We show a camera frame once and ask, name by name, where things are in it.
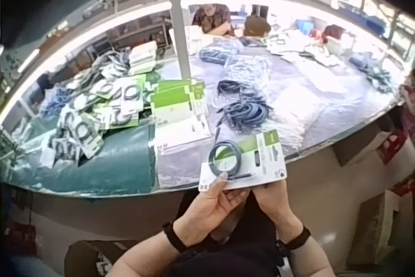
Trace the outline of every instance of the coiled blue cable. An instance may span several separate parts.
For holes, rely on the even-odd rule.
[[[223,171],[223,170],[219,170],[217,166],[215,165],[216,152],[220,147],[227,147],[228,149],[230,149],[232,155],[235,156],[236,164],[231,169]],[[213,146],[212,150],[210,151],[208,159],[209,159],[209,168],[212,171],[212,173],[216,176],[220,176],[223,172],[226,172],[228,174],[228,180],[236,180],[239,178],[246,178],[246,177],[252,176],[251,173],[245,173],[243,175],[238,175],[239,169],[241,168],[241,164],[242,164],[242,152],[238,144],[236,144],[234,141],[225,140],[225,141],[216,143]]]
[[[272,109],[258,92],[248,84],[241,84],[233,80],[222,80],[218,84],[218,93],[237,93],[240,100],[221,108],[218,113],[223,112],[223,120],[232,127],[242,130],[243,128],[255,128],[260,126]]]
[[[221,80],[218,83],[218,94],[221,93],[239,93],[241,84],[234,80]]]

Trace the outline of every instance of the hand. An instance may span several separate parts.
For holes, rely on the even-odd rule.
[[[218,177],[206,192],[199,193],[184,215],[174,222],[174,232],[186,246],[205,239],[248,196],[248,189],[223,192],[226,177]]]
[[[252,192],[261,210],[274,223],[278,223],[280,220],[292,215],[288,201],[286,180],[255,186]]]

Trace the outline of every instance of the dark hair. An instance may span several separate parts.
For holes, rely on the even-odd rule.
[[[266,19],[259,16],[247,17],[244,25],[244,36],[264,36],[265,33],[271,31],[271,26]]]

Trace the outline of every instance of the person's left hand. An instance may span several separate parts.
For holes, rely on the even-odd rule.
[[[187,247],[205,239],[248,196],[249,189],[223,192],[226,177],[218,177],[207,191],[199,193],[184,215],[174,222],[174,232]]]

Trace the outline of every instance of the black wristband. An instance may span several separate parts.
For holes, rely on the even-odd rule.
[[[166,234],[167,239],[171,245],[180,253],[183,253],[187,250],[185,244],[180,240],[173,230],[173,223],[169,222],[163,225],[163,232]]]
[[[301,232],[299,236],[295,237],[292,241],[284,244],[285,248],[287,248],[287,250],[290,250],[290,251],[296,250],[304,246],[304,244],[307,242],[307,240],[310,237],[311,237],[310,231],[304,226],[303,231]]]

